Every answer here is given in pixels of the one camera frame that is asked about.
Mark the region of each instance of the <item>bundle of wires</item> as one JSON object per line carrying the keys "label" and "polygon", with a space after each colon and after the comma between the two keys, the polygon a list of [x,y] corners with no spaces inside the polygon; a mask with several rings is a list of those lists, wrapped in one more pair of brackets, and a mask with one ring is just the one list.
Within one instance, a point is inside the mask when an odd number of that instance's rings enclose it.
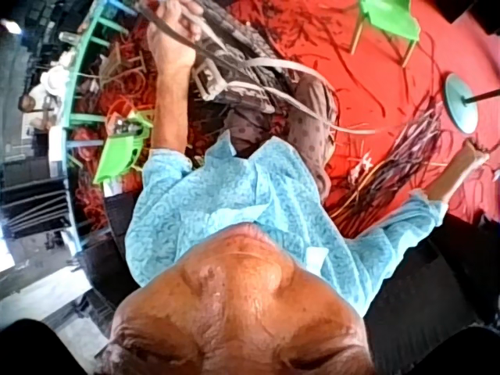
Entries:
{"label": "bundle of wires", "polygon": [[431,98],[427,109],[404,126],[383,161],[356,181],[339,177],[333,183],[332,188],[346,190],[327,210],[342,235],[353,238],[380,219],[396,194],[418,173],[422,178],[417,185],[421,185],[440,147],[441,133],[441,111]]}

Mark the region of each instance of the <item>elderly person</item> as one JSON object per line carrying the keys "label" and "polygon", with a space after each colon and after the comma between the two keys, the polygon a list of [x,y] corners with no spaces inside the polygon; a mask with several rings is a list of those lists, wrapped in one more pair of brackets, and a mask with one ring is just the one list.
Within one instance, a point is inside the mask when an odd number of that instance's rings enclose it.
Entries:
{"label": "elderly person", "polygon": [[[179,0],[168,4],[158,14],[199,39]],[[363,316],[406,249],[441,224],[453,192],[488,156],[466,142],[425,191],[344,239],[321,204],[330,190],[328,127],[293,110],[287,142],[266,140],[263,117],[236,108],[193,171],[184,150],[195,52],[153,26],[148,42],[159,72],[155,126],[126,239],[142,288],[116,311],[107,370],[373,373]],[[322,84],[305,77],[295,97],[333,122]]]}

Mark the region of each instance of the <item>green plastic chair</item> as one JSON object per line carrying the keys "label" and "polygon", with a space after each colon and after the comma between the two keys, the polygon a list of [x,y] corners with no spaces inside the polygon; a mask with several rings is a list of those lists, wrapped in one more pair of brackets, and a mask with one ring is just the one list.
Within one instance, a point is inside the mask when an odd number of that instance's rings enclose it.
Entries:
{"label": "green plastic chair", "polygon": [[409,40],[409,46],[403,56],[402,67],[406,67],[409,58],[420,39],[420,26],[410,12],[411,0],[360,0],[359,17],[351,43],[351,55],[354,54],[363,31],[365,19],[376,28]]}
{"label": "green plastic chair", "polygon": [[94,184],[121,176],[134,167],[144,146],[144,139],[149,137],[149,133],[150,130],[143,127],[138,135],[121,134],[108,137],[102,149]]}

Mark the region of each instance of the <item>floor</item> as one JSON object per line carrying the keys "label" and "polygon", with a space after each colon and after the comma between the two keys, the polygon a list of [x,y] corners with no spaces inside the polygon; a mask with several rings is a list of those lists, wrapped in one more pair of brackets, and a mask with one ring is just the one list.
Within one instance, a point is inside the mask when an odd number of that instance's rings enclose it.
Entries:
{"label": "floor", "polygon": [[[398,64],[398,56],[404,53],[406,43],[393,39],[391,44],[370,26],[365,27],[355,54],[349,55],[347,48],[358,10],[356,7],[346,12],[338,10],[352,3],[352,0],[240,0],[232,5],[231,12],[244,22],[265,25],[268,37],[284,56],[316,68],[334,85],[340,100],[341,126],[360,123],[368,123],[366,127],[370,129],[396,126],[391,132],[352,137],[351,144],[358,157],[364,140],[364,152],[370,150],[373,161],[381,161],[398,135],[397,126],[413,117],[427,93],[434,93],[441,100],[441,78],[449,72],[460,75],[477,94],[500,87],[500,38],[487,36],[472,16],[466,14],[450,24],[434,8],[432,0],[414,0],[412,14],[422,32],[418,48],[404,70]],[[337,52],[327,40],[320,21],[327,25],[340,47]],[[500,140],[498,99],[479,103],[479,116],[477,136],[490,148]],[[456,151],[465,138],[446,113],[442,116],[442,128],[451,130],[452,136],[443,136],[442,152],[433,161],[446,163],[450,160],[448,146]],[[339,146],[327,169],[331,176],[345,174],[355,165],[347,161],[348,149],[344,146],[349,143],[347,136],[342,134],[337,140]],[[500,167],[500,150],[491,156],[489,165],[494,169]],[[409,187],[400,191],[387,211],[399,206],[408,196],[408,190]],[[491,169],[486,168],[480,179],[465,183],[463,191],[453,198],[450,211],[471,221],[474,211],[483,209],[498,220],[498,207],[498,185],[492,182]]]}

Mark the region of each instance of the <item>red floor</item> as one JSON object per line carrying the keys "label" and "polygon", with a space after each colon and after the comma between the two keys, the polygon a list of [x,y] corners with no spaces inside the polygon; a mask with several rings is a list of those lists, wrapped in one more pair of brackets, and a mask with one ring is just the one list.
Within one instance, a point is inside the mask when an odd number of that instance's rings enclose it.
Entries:
{"label": "red floor", "polygon": [[[233,5],[232,13],[240,20],[265,25],[276,47],[285,56],[291,58],[295,55],[298,61],[317,68],[336,87],[343,127],[368,123],[366,127],[371,129],[405,123],[413,116],[414,109],[427,92],[438,93],[440,100],[440,79],[449,72],[460,75],[477,94],[500,87],[500,38],[487,36],[469,15],[449,24],[434,8],[432,0],[412,2],[412,14],[418,19],[422,33],[419,47],[405,72],[399,66],[398,55],[388,40],[370,26],[365,27],[356,53],[349,55],[345,48],[351,42],[358,11],[354,9],[342,13],[336,9],[343,9],[353,2],[240,0]],[[343,48],[340,54],[345,66],[328,42],[321,23],[327,25],[337,45]],[[405,42],[398,44],[399,51],[403,53]],[[432,64],[431,56],[434,56],[435,64]],[[346,68],[359,84],[348,75]],[[490,148],[500,140],[500,98],[479,103],[479,116],[477,136],[484,146]],[[449,160],[449,142],[452,141],[452,148],[456,151],[464,137],[453,127],[445,112],[442,128],[452,130],[452,137],[443,136],[443,151],[441,155],[435,156],[434,161],[445,163]],[[399,129],[395,127],[391,133],[384,131],[370,136],[351,137],[351,145],[355,145],[351,155],[355,154],[355,148],[359,155],[364,140],[364,152],[370,150],[374,163],[377,163],[391,147],[398,132]],[[330,161],[331,176],[344,174],[355,165],[346,160],[349,153],[345,146],[348,143],[347,136],[342,134],[337,140],[339,146]],[[494,169],[500,168],[500,150],[491,156],[489,165]],[[389,209],[400,205],[408,196],[408,190],[409,187],[401,191]],[[464,191],[455,195],[450,205],[451,211],[465,220],[471,220],[476,209],[483,209],[498,220],[498,190],[498,183],[492,182],[491,170],[486,168],[480,180],[469,180]]]}

